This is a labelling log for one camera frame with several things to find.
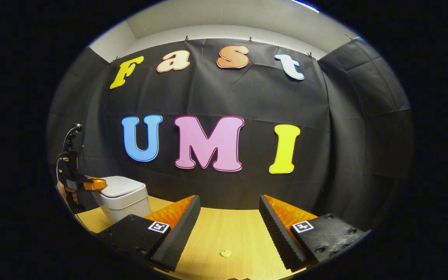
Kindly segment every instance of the blue letter u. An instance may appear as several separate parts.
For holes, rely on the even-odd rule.
[[[124,127],[124,146],[128,155],[136,161],[152,161],[158,154],[158,124],[162,122],[161,115],[147,115],[143,122],[148,126],[148,147],[139,149],[136,145],[137,117],[125,117],[122,119]]]

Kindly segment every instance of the small yellow object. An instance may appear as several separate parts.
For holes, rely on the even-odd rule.
[[[220,255],[223,257],[229,257],[231,255],[231,252],[229,250],[223,250],[222,252],[220,252]]]

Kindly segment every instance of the white ceiling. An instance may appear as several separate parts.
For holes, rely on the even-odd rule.
[[[241,25],[284,34],[330,53],[357,35],[291,0],[166,0],[127,23],[136,39],[194,25]]]

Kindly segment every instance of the black fabric backdrop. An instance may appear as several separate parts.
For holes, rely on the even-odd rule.
[[[231,45],[249,49],[247,66],[217,67],[220,48]],[[162,57],[175,50],[188,50],[191,64],[181,71],[158,73]],[[305,79],[289,78],[274,59],[276,54],[297,60]],[[126,83],[110,90],[119,65],[141,55],[144,61]],[[387,63],[359,38],[318,61],[264,43],[190,40],[148,48],[101,69],[95,68],[97,74],[88,80],[80,99],[57,92],[55,108],[73,105],[83,110],[68,113],[67,119],[50,118],[51,164],[70,124],[80,122],[84,150],[79,167],[85,174],[135,179],[147,185],[150,195],[171,201],[198,194],[202,207],[258,209],[259,195],[267,194],[317,215],[334,213],[362,230],[380,221],[407,176],[413,143],[409,103]],[[67,83],[65,77],[61,87]],[[137,145],[145,149],[142,119],[150,114],[163,117],[159,153],[142,163],[124,149],[121,120],[140,119]],[[176,167],[179,133],[174,119],[184,115],[196,116],[207,135],[220,117],[242,117],[242,170]],[[301,129],[292,161],[295,170],[289,174],[268,171],[276,154],[278,124]]]

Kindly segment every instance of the letter m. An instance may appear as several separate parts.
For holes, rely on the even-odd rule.
[[[174,124],[179,128],[179,158],[176,166],[191,169],[196,163],[191,159],[191,150],[201,168],[207,168],[217,151],[217,160],[212,164],[215,170],[235,172],[241,170],[238,161],[238,135],[244,125],[241,117],[221,117],[207,138],[196,117],[178,117]]]

